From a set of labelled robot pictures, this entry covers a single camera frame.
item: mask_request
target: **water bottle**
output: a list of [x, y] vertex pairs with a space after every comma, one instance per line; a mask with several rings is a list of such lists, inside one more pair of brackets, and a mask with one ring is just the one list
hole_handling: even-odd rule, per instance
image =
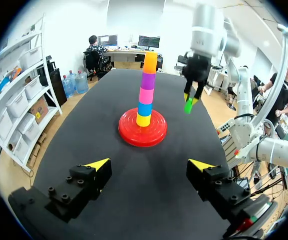
[[78, 75], [75, 77], [76, 92], [83, 94], [88, 91], [87, 73], [78, 71]]
[[62, 80], [64, 91], [66, 94], [66, 98], [70, 98], [74, 95], [74, 88], [72, 86], [72, 83], [70, 82], [69, 78], [66, 78], [66, 75], [64, 75], [64, 79]]
[[73, 85], [74, 90], [76, 90], [75, 76], [76, 74], [72, 73], [72, 71], [69, 70], [69, 78], [70, 78], [70, 82]]

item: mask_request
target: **black shirt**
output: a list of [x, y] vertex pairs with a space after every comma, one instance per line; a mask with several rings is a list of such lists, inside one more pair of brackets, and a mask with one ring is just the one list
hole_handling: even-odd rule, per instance
[[[276, 76], [277, 73], [274, 73], [272, 78], [270, 79], [270, 81], [273, 83], [276, 80]], [[269, 114], [267, 115], [267, 119], [270, 120], [273, 125], [275, 125], [277, 123], [277, 121], [279, 120], [279, 117], [276, 117], [275, 112], [276, 110], [283, 110], [285, 108], [285, 106], [288, 103], [288, 88], [287, 88], [284, 84], [282, 86], [282, 89], [280, 90], [280, 93], [272, 107], [272, 109], [270, 110]]]

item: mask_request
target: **yellow triangle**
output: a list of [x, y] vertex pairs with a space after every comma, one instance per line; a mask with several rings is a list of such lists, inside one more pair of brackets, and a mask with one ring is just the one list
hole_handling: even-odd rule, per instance
[[204, 162], [201, 162], [201, 161], [196, 161], [194, 159], [189, 159], [189, 161], [191, 161], [199, 170], [203, 170], [203, 169], [206, 169], [208, 167], [215, 167], [213, 165], [210, 165], [210, 164], [207, 164], [207, 163], [204, 163]]
[[102, 165], [105, 164], [105, 162], [107, 162], [108, 160], [110, 160], [110, 158], [105, 158], [103, 160], [99, 160], [99, 161], [96, 161], [96, 162], [92, 162], [90, 164], [87, 164], [87, 165], [83, 165], [85, 167], [92, 167], [92, 168], [95, 168], [96, 169], [96, 172], [98, 171], [98, 169], [100, 169], [102, 167]]
[[197, 98], [193, 98], [192, 106], [195, 105], [197, 102], [198, 102], [198, 99]]

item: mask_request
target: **black table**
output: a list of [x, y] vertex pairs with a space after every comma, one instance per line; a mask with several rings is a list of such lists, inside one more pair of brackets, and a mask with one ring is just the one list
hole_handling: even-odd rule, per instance
[[110, 71], [80, 100], [52, 139], [34, 186], [47, 194], [76, 164], [111, 158], [113, 175], [96, 201], [68, 226], [87, 239], [220, 239], [229, 226], [186, 178], [189, 158], [227, 166], [212, 121], [198, 102], [184, 113], [185, 79], [157, 73], [153, 108], [168, 124], [157, 146], [138, 148], [118, 134], [118, 120], [137, 107], [142, 72]]

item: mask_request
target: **white storage bin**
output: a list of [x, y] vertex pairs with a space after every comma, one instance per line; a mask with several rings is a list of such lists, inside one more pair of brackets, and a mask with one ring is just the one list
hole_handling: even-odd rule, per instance
[[25, 140], [23, 139], [23, 136], [19, 132], [17, 132], [16, 134], [17, 134], [16, 139], [18, 139], [18, 140], [17, 140], [17, 144], [14, 148], [14, 155], [16, 157], [18, 157], [18, 159], [22, 163], [24, 163], [24, 159], [25, 159], [25, 156], [28, 152], [29, 146], [25, 142]]
[[7, 108], [5, 107], [0, 111], [0, 138], [6, 140], [13, 123], [8, 115]]
[[35, 116], [28, 112], [20, 123], [18, 130], [30, 141], [33, 141], [39, 132], [39, 127], [35, 120]]
[[22, 70], [25, 71], [30, 68], [32, 65], [38, 63], [43, 58], [42, 47], [38, 46], [29, 51], [25, 52], [19, 58], [20, 65]]
[[33, 99], [43, 88], [40, 84], [39, 76], [40, 75], [34, 77], [31, 82], [25, 86], [25, 92], [28, 100]]
[[6, 103], [6, 107], [14, 117], [19, 118], [28, 107], [25, 89], [20, 88], [14, 95], [12, 95]]

